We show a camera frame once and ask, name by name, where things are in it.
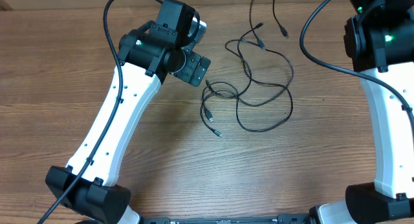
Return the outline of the black USB cable metallic plugs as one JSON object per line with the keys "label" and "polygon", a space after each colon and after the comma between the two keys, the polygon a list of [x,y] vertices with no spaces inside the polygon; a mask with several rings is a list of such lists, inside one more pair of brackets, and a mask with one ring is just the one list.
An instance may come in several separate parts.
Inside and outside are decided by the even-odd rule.
{"label": "black USB cable metallic plugs", "polygon": [[[249,14],[248,14],[248,20],[249,20],[249,24],[250,24],[250,31],[253,33],[257,44],[259,46],[259,48],[261,48],[262,50],[266,50],[266,46],[263,43],[263,41],[259,38],[259,36],[256,34],[255,30],[258,29],[259,27],[263,26],[263,23],[258,23],[256,26],[253,26],[252,24],[252,8],[253,8],[253,4],[254,4],[255,0],[251,0],[250,4],[249,4]],[[278,24],[278,27],[282,33],[282,35],[285,38],[289,37],[288,31],[286,30],[286,28],[280,23],[280,21],[278,20],[278,17],[276,16],[276,0],[272,0],[272,15],[274,17],[274,20],[276,21],[276,23]]]}

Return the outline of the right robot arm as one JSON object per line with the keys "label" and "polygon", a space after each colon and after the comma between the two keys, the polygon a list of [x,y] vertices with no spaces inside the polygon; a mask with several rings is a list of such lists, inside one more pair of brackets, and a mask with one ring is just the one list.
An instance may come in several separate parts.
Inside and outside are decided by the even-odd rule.
{"label": "right robot arm", "polygon": [[349,74],[371,115],[376,172],[341,201],[314,207],[311,223],[379,223],[413,216],[413,0],[350,0],[345,24]]}

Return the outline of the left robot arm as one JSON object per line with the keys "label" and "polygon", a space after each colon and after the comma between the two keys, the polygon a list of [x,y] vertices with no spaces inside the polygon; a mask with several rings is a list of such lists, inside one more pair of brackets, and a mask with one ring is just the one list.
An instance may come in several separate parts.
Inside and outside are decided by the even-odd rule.
{"label": "left robot arm", "polygon": [[130,191],[117,183],[129,141],[168,75],[196,87],[210,66],[194,52],[206,32],[199,13],[178,0],[160,5],[156,20],[111,47],[113,80],[93,125],[67,164],[51,167],[45,178],[56,204],[83,215],[86,223],[140,223],[129,206]]}

